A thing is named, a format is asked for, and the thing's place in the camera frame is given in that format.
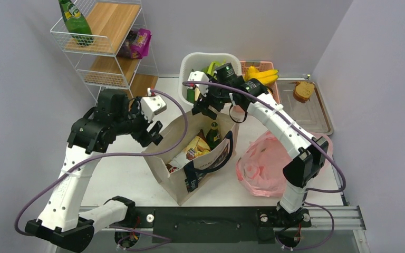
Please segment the beige canvas tote bag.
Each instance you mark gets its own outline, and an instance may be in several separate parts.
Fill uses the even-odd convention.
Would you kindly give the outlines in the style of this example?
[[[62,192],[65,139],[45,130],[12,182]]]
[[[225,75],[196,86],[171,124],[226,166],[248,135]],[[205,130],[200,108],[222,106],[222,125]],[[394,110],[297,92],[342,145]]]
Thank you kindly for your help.
[[[206,137],[214,121],[218,123],[222,142],[208,154],[189,161],[173,173],[168,172],[166,164],[189,144],[200,129]],[[227,114],[220,113],[212,120],[202,114],[187,112],[173,119],[161,131],[163,140],[159,145],[150,144],[144,150],[144,159],[156,181],[178,205],[182,205],[235,156],[238,130],[239,125]]]

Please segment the pink plastic grocery bag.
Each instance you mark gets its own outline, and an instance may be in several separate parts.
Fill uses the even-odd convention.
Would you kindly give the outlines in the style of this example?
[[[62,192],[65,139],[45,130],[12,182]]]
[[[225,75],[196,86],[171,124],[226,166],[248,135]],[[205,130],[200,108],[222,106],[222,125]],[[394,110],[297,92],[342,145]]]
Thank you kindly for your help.
[[[286,187],[283,168],[291,161],[281,142],[266,131],[237,161],[237,179],[252,196],[280,198]]]

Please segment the green glass bottle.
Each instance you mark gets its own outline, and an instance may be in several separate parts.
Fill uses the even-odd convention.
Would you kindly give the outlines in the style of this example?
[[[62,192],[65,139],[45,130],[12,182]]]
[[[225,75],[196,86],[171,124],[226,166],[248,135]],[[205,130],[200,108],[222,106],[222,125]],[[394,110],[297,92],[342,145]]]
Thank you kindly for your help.
[[[94,38],[91,36],[92,31],[80,10],[70,0],[59,0],[59,6],[63,22],[72,38],[80,46],[89,46],[93,43]]]
[[[206,141],[211,150],[214,150],[222,142],[217,122],[211,123],[210,130],[206,134]]]

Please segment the yellow snack packet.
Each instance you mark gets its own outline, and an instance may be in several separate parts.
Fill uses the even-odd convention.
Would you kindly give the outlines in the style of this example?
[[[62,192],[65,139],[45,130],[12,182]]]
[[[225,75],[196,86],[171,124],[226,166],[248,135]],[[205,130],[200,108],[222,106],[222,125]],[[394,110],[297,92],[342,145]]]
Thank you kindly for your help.
[[[199,133],[189,142],[189,144],[166,164],[168,172],[173,173],[184,167],[189,161],[208,154],[210,151],[211,148],[206,141],[204,131],[203,129],[200,129]]]

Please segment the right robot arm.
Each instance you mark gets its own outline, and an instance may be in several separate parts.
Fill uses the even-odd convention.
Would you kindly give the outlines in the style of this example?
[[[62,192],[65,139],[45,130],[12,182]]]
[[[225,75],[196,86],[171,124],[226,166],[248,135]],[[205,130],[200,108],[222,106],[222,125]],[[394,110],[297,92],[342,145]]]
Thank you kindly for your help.
[[[292,225],[298,219],[297,212],[303,206],[309,182],[328,158],[328,142],[299,126],[260,79],[245,80],[230,63],[217,68],[214,76],[202,71],[191,72],[183,85],[200,92],[191,110],[193,115],[201,113],[214,120],[225,104],[238,105],[283,145],[291,161],[283,168],[286,187],[277,204],[277,219],[284,226]]]

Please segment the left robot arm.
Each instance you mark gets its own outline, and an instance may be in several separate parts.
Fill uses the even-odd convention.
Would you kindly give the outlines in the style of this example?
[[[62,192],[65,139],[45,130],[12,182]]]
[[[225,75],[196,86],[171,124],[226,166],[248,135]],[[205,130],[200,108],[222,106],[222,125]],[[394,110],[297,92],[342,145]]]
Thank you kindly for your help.
[[[162,124],[153,118],[166,107],[153,93],[130,99],[122,90],[101,91],[95,106],[72,125],[59,178],[48,187],[52,193],[48,203],[36,219],[26,223],[23,235],[82,252],[110,224],[134,224],[132,200],[116,196],[87,212],[80,212],[81,201],[95,168],[118,136],[130,135],[142,147],[161,142]]]

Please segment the dark green cucumber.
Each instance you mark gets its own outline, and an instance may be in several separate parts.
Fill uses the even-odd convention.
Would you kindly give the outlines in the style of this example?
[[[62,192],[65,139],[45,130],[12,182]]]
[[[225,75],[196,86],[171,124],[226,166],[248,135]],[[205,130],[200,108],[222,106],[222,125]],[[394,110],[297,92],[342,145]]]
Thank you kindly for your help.
[[[194,103],[195,102],[195,90],[188,89],[186,93],[186,100],[189,103]]]

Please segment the white plastic tub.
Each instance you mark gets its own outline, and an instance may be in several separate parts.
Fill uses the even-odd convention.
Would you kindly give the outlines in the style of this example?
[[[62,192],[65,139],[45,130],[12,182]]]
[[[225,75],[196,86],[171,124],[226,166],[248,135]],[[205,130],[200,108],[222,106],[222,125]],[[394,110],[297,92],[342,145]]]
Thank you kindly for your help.
[[[182,85],[183,81],[187,81],[191,70],[202,70],[205,67],[208,67],[212,62],[230,62],[233,66],[233,69],[237,75],[242,74],[242,66],[240,60],[228,53],[203,53],[203,52],[194,52],[185,56],[181,62],[179,81],[178,81],[178,95],[181,99],[181,105],[185,111],[191,110],[193,104],[186,100],[187,97],[187,88]]]

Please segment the pink plastic basket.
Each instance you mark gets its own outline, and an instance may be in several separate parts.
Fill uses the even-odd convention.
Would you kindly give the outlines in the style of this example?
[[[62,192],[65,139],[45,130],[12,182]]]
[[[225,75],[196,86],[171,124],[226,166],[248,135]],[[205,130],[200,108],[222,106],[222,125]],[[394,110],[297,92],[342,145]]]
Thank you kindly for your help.
[[[236,74],[240,74],[245,78],[246,76],[246,71],[250,66],[254,66],[257,68],[260,72],[264,72],[267,70],[274,69],[274,65],[270,61],[232,61],[232,65],[235,69]],[[276,103],[280,104],[280,96],[279,96],[279,91],[277,89],[277,81],[275,81],[272,84],[267,85],[268,89],[272,92],[273,98],[276,101]]]

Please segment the purple snack packet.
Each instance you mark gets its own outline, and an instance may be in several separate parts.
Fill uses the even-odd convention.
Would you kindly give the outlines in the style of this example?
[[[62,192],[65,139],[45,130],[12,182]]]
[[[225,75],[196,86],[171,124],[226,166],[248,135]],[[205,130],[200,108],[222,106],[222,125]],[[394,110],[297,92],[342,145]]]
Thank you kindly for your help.
[[[122,43],[117,56],[129,59],[142,59],[148,56],[150,40],[150,30],[144,28],[131,30]]]

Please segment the slice of bread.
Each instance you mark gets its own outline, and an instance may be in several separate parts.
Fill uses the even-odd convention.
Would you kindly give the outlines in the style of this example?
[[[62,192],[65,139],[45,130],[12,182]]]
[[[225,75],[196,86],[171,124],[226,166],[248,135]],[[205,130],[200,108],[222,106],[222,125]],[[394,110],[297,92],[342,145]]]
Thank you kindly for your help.
[[[297,101],[305,103],[310,99],[315,89],[315,84],[311,82],[297,81],[295,82],[293,95]]]

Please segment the metal tray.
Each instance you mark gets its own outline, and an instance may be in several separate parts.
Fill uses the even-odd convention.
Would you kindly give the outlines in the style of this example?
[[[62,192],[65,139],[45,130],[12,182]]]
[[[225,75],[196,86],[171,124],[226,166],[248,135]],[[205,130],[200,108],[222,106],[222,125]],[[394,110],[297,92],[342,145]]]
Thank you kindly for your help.
[[[284,106],[285,112],[305,130],[331,135],[333,133],[332,122],[317,85],[305,80],[307,83],[314,84],[314,92],[305,102],[295,97],[296,85],[301,82],[303,82],[302,79],[277,81],[279,101]]]

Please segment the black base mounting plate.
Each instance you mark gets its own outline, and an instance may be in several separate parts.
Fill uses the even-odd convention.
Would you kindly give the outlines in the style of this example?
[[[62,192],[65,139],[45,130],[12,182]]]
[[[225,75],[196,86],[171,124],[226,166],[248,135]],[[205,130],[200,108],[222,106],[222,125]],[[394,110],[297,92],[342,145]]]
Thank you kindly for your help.
[[[173,243],[273,244],[279,232],[309,228],[307,209],[285,215],[274,206],[259,207],[135,207],[120,227],[152,229]]]

